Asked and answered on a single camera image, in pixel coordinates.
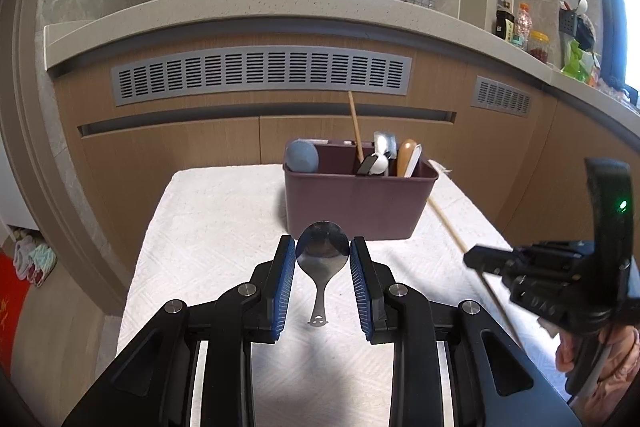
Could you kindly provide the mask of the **person's right hand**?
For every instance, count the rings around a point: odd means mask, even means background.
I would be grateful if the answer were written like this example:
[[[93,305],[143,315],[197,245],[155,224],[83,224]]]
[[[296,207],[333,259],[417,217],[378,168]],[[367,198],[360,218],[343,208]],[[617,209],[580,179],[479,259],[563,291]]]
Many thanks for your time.
[[[596,387],[570,406],[584,426],[639,425],[639,329],[632,325],[608,326],[600,332],[611,351]]]

